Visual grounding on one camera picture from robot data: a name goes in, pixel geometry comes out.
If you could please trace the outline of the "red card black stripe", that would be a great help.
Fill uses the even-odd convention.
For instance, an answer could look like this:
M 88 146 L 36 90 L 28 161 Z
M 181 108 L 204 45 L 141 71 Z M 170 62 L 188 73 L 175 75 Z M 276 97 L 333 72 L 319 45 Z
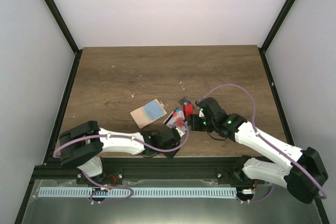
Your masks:
M 187 118 L 189 115 L 192 115 L 194 113 L 193 105 L 192 104 L 182 105 L 182 111 L 184 113 L 185 118 Z

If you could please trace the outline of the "beige leather card holder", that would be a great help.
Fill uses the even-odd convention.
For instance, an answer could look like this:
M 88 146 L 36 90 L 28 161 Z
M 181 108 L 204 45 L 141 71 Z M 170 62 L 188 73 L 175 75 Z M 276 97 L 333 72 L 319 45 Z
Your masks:
M 133 110 L 130 112 L 130 115 L 132 116 L 136 125 L 142 129 L 166 115 L 166 111 L 162 104 L 157 99 L 155 99 L 145 104 L 144 106 Z

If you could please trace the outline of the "white card red circle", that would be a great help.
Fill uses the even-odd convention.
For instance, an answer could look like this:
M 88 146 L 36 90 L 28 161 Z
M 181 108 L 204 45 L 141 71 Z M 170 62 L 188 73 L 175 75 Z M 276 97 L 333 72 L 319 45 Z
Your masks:
M 178 118 L 174 124 L 173 124 L 173 127 L 177 127 L 177 126 L 185 126 L 185 116 L 184 116 L 184 113 L 183 111 L 181 110 L 181 118 Z

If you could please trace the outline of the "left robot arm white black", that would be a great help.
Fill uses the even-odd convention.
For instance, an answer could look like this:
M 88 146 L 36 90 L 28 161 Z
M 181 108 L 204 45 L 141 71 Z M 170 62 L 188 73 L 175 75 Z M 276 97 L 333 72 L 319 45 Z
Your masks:
M 88 121 L 73 127 L 59 136 L 60 146 L 53 157 L 62 167 L 82 170 L 95 184 L 107 178 L 99 154 L 126 153 L 151 158 L 163 154 L 172 159 L 186 143 L 189 127 L 184 121 L 173 123 L 164 132 L 157 130 L 135 133 L 113 132 L 99 127 L 98 122 Z

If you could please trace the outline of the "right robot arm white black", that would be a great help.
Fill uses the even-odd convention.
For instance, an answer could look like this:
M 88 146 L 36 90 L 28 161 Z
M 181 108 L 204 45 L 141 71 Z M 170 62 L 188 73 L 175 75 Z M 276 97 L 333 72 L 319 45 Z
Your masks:
M 220 137 L 254 149 L 268 158 L 267 162 L 242 156 L 233 177 L 244 184 L 250 179 L 264 180 L 286 188 L 302 203 L 310 204 L 328 180 L 322 158 L 311 147 L 305 150 L 282 142 L 256 128 L 246 118 L 227 114 L 214 98 L 197 103 L 199 114 L 190 114 L 186 121 L 192 131 L 216 132 Z

